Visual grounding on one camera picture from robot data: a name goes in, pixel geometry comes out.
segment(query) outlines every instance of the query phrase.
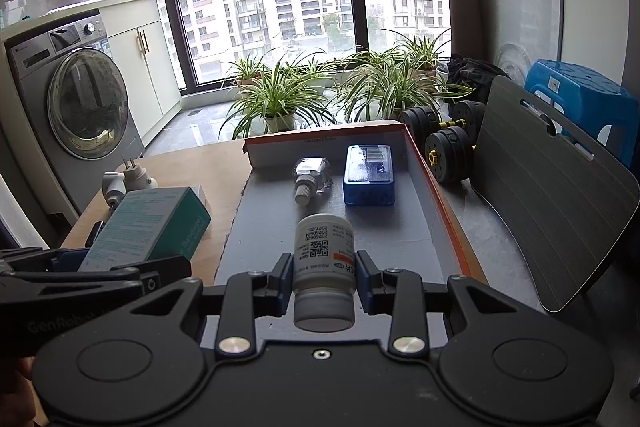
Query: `human hand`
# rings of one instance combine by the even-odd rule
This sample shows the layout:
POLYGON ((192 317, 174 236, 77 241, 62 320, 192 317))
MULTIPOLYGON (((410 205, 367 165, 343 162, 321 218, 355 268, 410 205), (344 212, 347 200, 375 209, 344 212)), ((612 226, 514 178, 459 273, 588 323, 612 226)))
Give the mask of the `human hand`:
POLYGON ((0 359, 0 425, 33 427, 36 406, 27 379, 33 359, 0 359))

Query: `black bag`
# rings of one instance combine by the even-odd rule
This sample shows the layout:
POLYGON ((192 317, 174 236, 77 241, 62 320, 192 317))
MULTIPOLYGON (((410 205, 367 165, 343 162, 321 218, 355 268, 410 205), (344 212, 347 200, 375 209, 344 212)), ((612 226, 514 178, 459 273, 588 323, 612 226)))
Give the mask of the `black bag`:
POLYGON ((473 102, 486 103, 489 100, 489 91, 494 78, 501 74, 509 78, 509 75, 498 66, 494 66, 484 60, 464 58, 454 53, 449 60, 449 84, 471 87, 473 92, 456 100, 472 100, 473 102))

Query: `teal box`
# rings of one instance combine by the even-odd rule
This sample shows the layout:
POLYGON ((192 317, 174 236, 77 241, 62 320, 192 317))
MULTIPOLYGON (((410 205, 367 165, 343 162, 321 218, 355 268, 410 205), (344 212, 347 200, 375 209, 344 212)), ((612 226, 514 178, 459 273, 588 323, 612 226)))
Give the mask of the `teal box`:
POLYGON ((183 255, 191 260, 211 217, 189 187, 130 192, 89 249, 78 271, 183 255))

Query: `dumbbell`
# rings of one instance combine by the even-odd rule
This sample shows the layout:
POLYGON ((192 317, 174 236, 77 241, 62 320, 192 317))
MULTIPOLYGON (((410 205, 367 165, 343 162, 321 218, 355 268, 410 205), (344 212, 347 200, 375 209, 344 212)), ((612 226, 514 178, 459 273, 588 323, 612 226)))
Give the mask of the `dumbbell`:
POLYGON ((484 109, 484 103, 463 100, 456 103, 453 108, 451 116, 454 121, 441 122, 432 107, 419 105, 403 111, 398 120, 408 127, 409 133, 420 149, 431 134, 452 126, 464 128, 471 142, 476 143, 484 118, 484 109))
POLYGON ((466 180, 474 167, 474 150, 462 127, 449 127, 431 134, 424 145, 424 158, 438 183, 466 180))

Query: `blue box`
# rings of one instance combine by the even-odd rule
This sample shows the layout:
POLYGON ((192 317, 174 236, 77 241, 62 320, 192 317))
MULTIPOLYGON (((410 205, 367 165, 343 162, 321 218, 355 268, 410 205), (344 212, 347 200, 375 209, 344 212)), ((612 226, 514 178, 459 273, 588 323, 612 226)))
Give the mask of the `blue box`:
POLYGON ((396 203, 396 182, 388 145, 351 145, 342 181, 344 203, 349 206, 391 206, 396 203))

